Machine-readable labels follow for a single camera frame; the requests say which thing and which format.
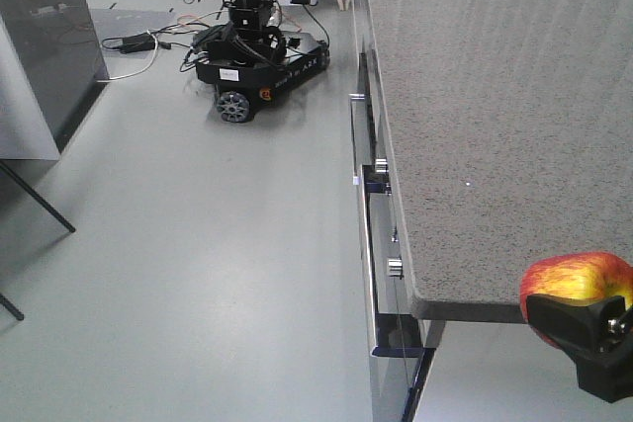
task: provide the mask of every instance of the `countertop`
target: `countertop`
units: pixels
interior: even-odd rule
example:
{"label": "countertop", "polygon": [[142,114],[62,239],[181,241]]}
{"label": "countertop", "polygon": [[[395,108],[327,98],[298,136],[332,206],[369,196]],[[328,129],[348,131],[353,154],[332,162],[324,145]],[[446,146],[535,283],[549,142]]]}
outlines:
{"label": "countertop", "polygon": [[520,322],[539,259],[633,262],[633,0],[369,0],[422,319]]}

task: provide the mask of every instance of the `gray speckled countertop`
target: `gray speckled countertop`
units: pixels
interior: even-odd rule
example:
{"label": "gray speckled countertop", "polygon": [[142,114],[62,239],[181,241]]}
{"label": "gray speckled countertop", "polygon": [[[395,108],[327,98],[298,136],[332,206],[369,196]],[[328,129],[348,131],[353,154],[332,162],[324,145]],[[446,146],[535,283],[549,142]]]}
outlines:
{"label": "gray speckled countertop", "polygon": [[369,7],[414,316],[521,321],[534,261],[633,263],[633,0]]}

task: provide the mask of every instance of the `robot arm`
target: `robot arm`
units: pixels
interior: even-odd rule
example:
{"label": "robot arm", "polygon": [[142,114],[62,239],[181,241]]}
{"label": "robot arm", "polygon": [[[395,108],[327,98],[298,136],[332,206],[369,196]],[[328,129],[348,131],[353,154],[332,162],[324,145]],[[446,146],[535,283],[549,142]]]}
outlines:
{"label": "robot arm", "polygon": [[528,323],[576,365],[579,388],[607,402],[633,396],[633,306],[624,297],[599,302],[529,295]]}

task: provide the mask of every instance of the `black leg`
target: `black leg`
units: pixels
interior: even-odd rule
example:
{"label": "black leg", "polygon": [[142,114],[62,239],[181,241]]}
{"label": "black leg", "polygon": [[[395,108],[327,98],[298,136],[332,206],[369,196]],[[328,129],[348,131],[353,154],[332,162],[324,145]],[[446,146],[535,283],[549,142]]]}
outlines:
{"label": "black leg", "polygon": [[44,207],[46,211],[54,216],[66,229],[70,232],[75,232],[75,227],[70,224],[65,217],[63,217],[55,208],[53,208],[42,196],[36,192],[31,186],[25,182],[16,172],[14,172],[9,165],[3,160],[0,160],[0,170],[5,172],[9,177],[16,182],[25,192],[31,195],[36,202]]}
{"label": "black leg", "polygon": [[0,304],[2,304],[9,312],[15,316],[16,320],[22,321],[24,320],[24,313],[22,313],[18,308],[15,307],[13,303],[11,303],[5,296],[0,294]]}

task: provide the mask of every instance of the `table leg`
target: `table leg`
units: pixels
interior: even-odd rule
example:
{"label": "table leg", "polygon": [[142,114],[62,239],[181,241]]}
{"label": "table leg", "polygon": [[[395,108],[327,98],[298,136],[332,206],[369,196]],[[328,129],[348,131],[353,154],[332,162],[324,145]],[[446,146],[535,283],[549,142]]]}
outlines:
{"label": "table leg", "polygon": [[36,192],[31,186],[25,182],[22,177],[20,177],[16,172],[13,171],[9,165],[7,165],[3,160],[0,160],[0,170],[6,173],[9,178],[11,178],[14,182],[16,182],[20,188],[22,188],[25,192],[33,197],[33,199],[38,202],[42,207],[48,211],[57,221],[59,221],[68,231],[75,232],[75,227],[70,224],[65,217],[63,217],[55,208],[53,208],[42,196]]}

